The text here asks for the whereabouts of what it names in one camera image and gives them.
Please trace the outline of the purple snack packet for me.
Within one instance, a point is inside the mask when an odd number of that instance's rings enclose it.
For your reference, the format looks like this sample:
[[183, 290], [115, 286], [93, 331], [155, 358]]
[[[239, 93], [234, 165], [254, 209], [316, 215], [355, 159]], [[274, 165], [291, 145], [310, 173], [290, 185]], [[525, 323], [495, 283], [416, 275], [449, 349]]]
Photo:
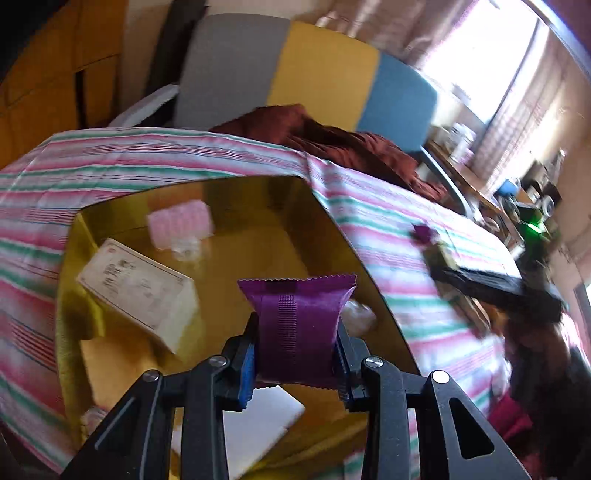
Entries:
[[412, 235], [414, 239], [423, 245], [433, 245], [439, 240], [438, 231], [427, 224], [415, 224]]
[[335, 389], [332, 353], [356, 275], [243, 279], [238, 287], [259, 316], [259, 379]]

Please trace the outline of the wooden side desk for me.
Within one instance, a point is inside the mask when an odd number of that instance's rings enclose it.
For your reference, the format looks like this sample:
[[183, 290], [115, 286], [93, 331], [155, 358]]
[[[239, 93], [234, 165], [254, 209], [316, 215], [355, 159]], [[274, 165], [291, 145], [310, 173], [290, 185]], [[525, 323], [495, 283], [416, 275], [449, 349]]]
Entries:
[[525, 246], [523, 237], [511, 218], [492, 197], [481, 192], [483, 182], [468, 167], [453, 162], [444, 148], [433, 140], [427, 141], [425, 149], [451, 177], [474, 209], [480, 211], [484, 217], [493, 218], [499, 224], [499, 235], [509, 249]]

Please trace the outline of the striped pink green bedsheet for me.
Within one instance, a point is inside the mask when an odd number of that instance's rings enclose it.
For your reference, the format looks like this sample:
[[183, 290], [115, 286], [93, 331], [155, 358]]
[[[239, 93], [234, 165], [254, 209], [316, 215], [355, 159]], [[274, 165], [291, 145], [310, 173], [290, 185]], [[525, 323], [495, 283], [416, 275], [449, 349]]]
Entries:
[[55, 298], [77, 211], [151, 187], [235, 176], [297, 175], [351, 242], [402, 328], [422, 373], [448, 371], [488, 412], [503, 365], [442, 300], [412, 227], [437, 229], [469, 267], [516, 272], [493, 235], [467, 218], [368, 175], [284, 147], [164, 128], [56, 134], [1, 173], [1, 418], [53, 470], [74, 453], [55, 361]]

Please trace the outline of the white printed carton box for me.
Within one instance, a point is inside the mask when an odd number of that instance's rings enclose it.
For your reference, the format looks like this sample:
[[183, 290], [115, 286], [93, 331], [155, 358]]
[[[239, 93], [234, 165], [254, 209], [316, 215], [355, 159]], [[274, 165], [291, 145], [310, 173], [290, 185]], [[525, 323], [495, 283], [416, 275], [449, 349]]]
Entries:
[[173, 354], [198, 311], [197, 290], [190, 277], [112, 238], [82, 268], [77, 282]]

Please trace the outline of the pink hair roller in box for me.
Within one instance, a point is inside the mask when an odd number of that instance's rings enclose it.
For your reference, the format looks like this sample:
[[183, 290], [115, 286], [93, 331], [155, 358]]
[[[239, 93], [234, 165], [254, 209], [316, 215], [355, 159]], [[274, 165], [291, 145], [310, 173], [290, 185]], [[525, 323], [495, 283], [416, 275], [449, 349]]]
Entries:
[[190, 200], [146, 216], [152, 245], [158, 250], [173, 250], [182, 242], [211, 237], [213, 222], [207, 203]]

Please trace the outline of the dark red blanket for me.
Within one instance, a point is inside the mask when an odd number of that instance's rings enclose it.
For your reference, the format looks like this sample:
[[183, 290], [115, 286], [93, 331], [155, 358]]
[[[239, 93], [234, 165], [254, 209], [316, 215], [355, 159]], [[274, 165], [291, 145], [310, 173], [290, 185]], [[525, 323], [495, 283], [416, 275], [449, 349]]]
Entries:
[[374, 133], [356, 133], [318, 123], [301, 104], [257, 107], [238, 118], [211, 128], [228, 134], [311, 154], [353, 169], [421, 197], [442, 201], [447, 189], [418, 176], [418, 161], [392, 141]]

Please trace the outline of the gold tin box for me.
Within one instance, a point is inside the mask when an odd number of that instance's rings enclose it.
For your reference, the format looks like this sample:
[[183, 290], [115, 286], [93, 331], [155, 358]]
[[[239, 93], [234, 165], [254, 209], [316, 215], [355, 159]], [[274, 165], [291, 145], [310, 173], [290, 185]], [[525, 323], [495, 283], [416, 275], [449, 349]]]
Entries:
[[[158, 250], [151, 242], [146, 216], [190, 200], [207, 203], [213, 234]], [[77, 276], [103, 242], [112, 238], [193, 280], [198, 311], [171, 353], [157, 339], [95, 299]], [[82, 209], [74, 218], [63, 258], [57, 293], [58, 367], [66, 414], [79, 421], [95, 407], [80, 341], [95, 337], [143, 338], [150, 342], [163, 375], [191, 370], [221, 354], [225, 342], [245, 330], [256, 314], [238, 287], [243, 279], [307, 279], [356, 275], [351, 298], [377, 316], [360, 338], [372, 355], [399, 370], [419, 375], [410, 350], [370, 274], [332, 217], [298, 177], [242, 177], [205, 180], [125, 195]], [[335, 389], [301, 384], [270, 384], [259, 379], [257, 346], [254, 390], [280, 386], [304, 404], [294, 425], [239, 478], [307, 479], [366, 451], [366, 412], [346, 409], [335, 376]], [[179, 478], [182, 413], [174, 416], [169, 476]]]

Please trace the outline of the beige patterned curtain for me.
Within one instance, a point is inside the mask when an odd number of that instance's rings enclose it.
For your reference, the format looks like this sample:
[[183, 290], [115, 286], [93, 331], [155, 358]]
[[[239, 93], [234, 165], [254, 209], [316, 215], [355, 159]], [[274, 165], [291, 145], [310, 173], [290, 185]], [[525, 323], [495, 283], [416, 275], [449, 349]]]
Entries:
[[335, 1], [317, 22], [368, 43], [454, 94], [480, 127], [468, 166], [488, 187], [531, 164], [571, 52], [527, 1]]

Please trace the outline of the white sponge block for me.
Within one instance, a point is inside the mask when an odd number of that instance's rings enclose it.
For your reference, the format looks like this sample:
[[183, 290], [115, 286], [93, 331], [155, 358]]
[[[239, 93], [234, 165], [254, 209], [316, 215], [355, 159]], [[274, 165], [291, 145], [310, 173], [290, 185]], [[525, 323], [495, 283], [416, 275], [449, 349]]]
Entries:
[[304, 404], [280, 386], [256, 389], [242, 412], [224, 411], [230, 479], [242, 477], [304, 414]]

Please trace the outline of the white boxes on desk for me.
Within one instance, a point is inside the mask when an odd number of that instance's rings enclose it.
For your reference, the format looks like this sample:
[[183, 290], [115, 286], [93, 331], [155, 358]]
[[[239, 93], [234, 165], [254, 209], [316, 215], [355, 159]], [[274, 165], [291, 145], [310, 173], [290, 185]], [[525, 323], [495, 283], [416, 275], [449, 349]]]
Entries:
[[468, 126], [454, 123], [446, 130], [441, 147], [449, 154], [453, 161], [459, 162], [470, 149], [476, 138], [476, 133]]

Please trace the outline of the black rolled mat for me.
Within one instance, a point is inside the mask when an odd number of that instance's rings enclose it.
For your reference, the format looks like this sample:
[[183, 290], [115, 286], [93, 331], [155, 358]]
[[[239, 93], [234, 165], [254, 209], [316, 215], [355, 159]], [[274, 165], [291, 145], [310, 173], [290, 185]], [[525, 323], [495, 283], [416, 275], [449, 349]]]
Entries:
[[193, 30], [206, 10], [205, 0], [171, 2], [154, 49], [145, 96], [179, 81]]

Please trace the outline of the white cotton ball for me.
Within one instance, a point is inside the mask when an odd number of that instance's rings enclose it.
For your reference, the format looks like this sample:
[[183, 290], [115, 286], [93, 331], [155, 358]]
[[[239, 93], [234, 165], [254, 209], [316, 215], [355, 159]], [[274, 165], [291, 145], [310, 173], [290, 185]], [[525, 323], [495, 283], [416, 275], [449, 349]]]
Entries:
[[362, 337], [376, 325], [377, 316], [367, 305], [349, 299], [342, 308], [341, 320], [349, 336]]

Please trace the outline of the wooden wardrobe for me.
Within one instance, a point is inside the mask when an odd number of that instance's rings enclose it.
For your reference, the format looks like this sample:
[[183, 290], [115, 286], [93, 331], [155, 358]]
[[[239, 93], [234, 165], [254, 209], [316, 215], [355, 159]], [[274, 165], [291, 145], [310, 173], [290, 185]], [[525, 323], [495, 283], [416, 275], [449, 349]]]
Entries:
[[67, 1], [1, 77], [1, 165], [51, 135], [104, 127], [119, 106], [126, 1]]

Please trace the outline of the yellow sponge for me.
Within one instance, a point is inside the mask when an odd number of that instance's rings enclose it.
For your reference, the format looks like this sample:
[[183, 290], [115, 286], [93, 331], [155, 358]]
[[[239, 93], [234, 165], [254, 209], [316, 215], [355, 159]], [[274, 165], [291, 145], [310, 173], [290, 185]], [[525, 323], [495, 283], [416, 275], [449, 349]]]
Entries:
[[158, 369], [152, 346], [143, 338], [95, 337], [80, 348], [94, 404], [112, 409], [146, 370]]

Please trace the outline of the green cracker packet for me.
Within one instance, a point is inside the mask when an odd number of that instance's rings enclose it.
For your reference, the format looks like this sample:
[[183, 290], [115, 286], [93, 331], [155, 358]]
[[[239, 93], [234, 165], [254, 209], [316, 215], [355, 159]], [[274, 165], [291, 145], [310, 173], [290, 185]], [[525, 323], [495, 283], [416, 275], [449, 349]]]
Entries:
[[431, 272], [440, 270], [459, 271], [460, 267], [444, 242], [436, 242], [427, 246], [423, 251], [425, 263]]

